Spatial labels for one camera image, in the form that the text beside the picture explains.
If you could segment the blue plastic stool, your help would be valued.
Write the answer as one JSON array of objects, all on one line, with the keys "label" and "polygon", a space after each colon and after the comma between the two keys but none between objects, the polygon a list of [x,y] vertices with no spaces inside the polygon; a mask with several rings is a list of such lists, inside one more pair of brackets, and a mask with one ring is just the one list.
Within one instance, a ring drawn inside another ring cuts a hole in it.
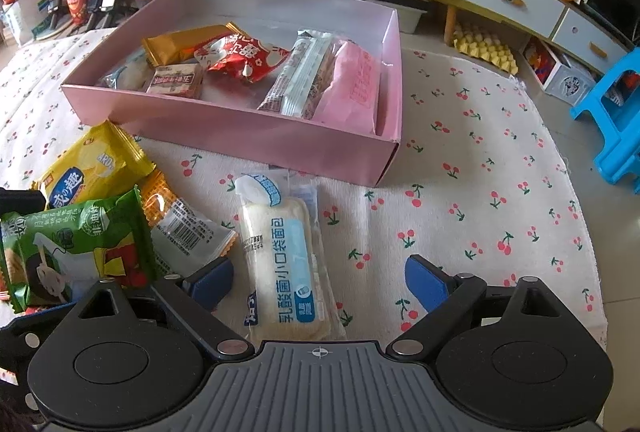
[{"label": "blue plastic stool", "polygon": [[625,175],[634,175],[634,193],[639,193],[639,86],[620,106],[606,93],[628,72],[639,73],[639,48],[620,58],[576,106],[570,116],[577,120],[591,115],[603,136],[603,148],[593,159],[601,177],[615,185]]}]

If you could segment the gold snack wrapper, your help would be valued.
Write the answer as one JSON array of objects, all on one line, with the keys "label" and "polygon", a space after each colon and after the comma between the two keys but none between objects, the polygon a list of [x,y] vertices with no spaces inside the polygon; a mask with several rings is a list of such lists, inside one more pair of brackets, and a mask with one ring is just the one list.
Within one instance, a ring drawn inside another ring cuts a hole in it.
[{"label": "gold snack wrapper", "polygon": [[191,59],[198,48],[232,34],[245,32],[232,22],[207,25],[144,38],[142,48],[152,66],[169,66]]}]

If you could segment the large red snack bag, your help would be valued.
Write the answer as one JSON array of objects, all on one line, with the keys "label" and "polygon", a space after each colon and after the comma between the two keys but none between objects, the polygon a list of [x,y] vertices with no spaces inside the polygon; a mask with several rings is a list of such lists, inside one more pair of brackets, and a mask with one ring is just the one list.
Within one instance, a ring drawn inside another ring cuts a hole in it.
[{"label": "large red snack bag", "polygon": [[14,313],[24,313],[29,307],[30,287],[24,277],[10,280],[1,277],[1,300],[9,302]]}]

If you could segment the yellow snack packet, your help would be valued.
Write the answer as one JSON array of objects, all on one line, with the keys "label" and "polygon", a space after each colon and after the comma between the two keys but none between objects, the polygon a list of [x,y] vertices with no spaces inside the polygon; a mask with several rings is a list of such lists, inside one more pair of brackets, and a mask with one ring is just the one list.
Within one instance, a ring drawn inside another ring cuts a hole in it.
[{"label": "yellow snack packet", "polygon": [[57,209],[127,192],[155,170],[134,137],[105,120],[62,153],[34,186]]}]

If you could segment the orange snack packet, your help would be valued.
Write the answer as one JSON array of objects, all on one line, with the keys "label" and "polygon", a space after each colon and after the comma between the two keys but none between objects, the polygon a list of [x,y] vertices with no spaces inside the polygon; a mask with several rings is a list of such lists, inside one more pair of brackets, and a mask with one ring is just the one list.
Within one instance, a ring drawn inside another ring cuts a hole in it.
[{"label": "orange snack packet", "polygon": [[195,210],[154,170],[140,189],[142,209],[151,228],[156,264],[163,275],[188,278],[225,257],[238,234]]}]

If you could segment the cherry print tablecloth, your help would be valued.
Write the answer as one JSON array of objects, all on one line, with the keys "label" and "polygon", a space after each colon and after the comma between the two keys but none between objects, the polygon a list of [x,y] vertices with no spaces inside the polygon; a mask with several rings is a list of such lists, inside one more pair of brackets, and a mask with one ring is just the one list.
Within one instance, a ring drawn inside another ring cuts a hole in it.
[{"label": "cherry print tablecloth", "polygon": [[[108,36],[1,56],[1,186],[28,189],[88,129],[62,82]],[[349,340],[382,348],[426,314],[405,283],[420,254],[449,275],[541,278],[606,350],[608,322],[577,193],[524,85],[469,60],[402,50],[404,127],[381,186],[291,173],[318,190],[318,227]],[[134,136],[191,207],[240,231],[236,178],[264,164]]]}]

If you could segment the white shopping bag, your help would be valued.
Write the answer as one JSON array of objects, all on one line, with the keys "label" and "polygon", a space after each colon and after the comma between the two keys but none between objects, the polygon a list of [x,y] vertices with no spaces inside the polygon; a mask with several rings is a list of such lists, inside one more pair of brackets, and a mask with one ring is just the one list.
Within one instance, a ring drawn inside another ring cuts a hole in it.
[{"label": "white shopping bag", "polygon": [[2,0],[2,14],[18,46],[33,40],[50,25],[52,0]]}]

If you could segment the long white bread pack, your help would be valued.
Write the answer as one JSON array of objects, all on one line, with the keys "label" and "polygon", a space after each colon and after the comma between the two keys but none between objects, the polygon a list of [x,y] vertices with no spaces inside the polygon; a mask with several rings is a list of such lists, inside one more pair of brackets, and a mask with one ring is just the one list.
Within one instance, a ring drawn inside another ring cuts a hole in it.
[{"label": "long white bread pack", "polygon": [[301,30],[258,111],[311,120],[331,84],[335,59],[345,41],[332,33]]}]

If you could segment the tan biscuit packet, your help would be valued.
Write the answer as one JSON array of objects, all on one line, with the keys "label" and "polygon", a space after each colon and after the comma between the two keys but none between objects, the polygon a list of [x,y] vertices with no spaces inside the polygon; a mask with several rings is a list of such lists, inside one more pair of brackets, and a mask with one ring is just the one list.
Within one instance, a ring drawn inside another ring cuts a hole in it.
[{"label": "tan biscuit packet", "polygon": [[203,69],[198,63],[179,63],[158,66],[150,80],[146,92],[188,99],[201,96]]}]

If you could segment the pink cardboard box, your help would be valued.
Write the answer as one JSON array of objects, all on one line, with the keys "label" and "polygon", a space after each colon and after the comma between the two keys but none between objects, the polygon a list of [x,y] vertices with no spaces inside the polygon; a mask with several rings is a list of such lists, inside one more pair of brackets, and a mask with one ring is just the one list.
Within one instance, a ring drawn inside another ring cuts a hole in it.
[{"label": "pink cardboard box", "polygon": [[[381,63],[372,133],[260,109],[279,75],[255,83],[205,71],[196,99],[101,85],[147,38],[232,23],[255,40],[290,49],[299,32],[330,33]],[[64,80],[81,122],[110,120],[128,132],[361,186],[382,181],[399,149],[402,70],[396,11],[363,0],[152,0],[119,25]]]}]

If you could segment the red white snack packet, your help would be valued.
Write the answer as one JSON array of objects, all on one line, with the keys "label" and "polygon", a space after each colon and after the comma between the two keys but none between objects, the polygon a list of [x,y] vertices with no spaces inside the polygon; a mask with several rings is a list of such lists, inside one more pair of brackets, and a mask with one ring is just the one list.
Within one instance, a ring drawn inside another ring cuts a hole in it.
[{"label": "red white snack packet", "polygon": [[232,34],[198,48],[194,58],[208,72],[221,72],[256,83],[285,62],[289,54],[288,49],[252,36]]}]

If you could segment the pink wafer packet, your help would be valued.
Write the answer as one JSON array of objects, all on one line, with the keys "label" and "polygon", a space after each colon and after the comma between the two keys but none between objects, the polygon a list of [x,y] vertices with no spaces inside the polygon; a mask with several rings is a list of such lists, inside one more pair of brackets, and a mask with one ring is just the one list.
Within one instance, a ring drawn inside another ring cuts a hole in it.
[{"label": "pink wafer packet", "polygon": [[312,121],[334,129],[374,135],[382,62],[345,40],[335,56],[331,82],[322,92]]}]

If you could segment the yellow egg tray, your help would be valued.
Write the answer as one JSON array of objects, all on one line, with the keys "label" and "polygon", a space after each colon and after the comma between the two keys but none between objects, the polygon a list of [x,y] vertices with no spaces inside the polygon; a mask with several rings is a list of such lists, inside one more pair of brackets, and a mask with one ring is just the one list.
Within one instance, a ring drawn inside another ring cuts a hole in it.
[{"label": "yellow egg tray", "polygon": [[488,62],[503,72],[518,74],[518,62],[509,45],[475,24],[457,24],[452,34],[452,45],[460,54]]}]

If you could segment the cream snack packet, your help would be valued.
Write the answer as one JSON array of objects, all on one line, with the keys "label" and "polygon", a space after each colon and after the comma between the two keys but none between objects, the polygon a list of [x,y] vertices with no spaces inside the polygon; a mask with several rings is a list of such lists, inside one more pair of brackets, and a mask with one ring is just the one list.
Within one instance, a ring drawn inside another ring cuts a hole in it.
[{"label": "cream snack packet", "polygon": [[148,85],[152,74],[153,68],[146,58],[146,52],[143,48],[139,48],[119,62],[114,69],[104,74],[98,85],[114,90],[137,92]]}]

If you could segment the small white bread pack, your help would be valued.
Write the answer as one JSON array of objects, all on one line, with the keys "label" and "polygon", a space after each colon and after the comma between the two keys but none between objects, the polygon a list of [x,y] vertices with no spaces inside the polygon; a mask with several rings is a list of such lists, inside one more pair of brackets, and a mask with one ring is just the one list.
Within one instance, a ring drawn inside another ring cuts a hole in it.
[{"label": "small white bread pack", "polygon": [[242,175],[235,193],[250,278],[244,320],[250,340],[344,340],[324,264],[316,186],[269,170]]}]

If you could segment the green cracker bag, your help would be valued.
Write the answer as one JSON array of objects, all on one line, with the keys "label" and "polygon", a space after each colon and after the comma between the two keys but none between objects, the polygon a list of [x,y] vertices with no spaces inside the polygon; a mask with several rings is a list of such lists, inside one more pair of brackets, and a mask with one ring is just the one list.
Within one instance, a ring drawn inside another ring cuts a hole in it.
[{"label": "green cracker bag", "polygon": [[140,189],[1,220],[2,290],[13,311],[75,302],[98,281],[143,288],[157,278]]}]

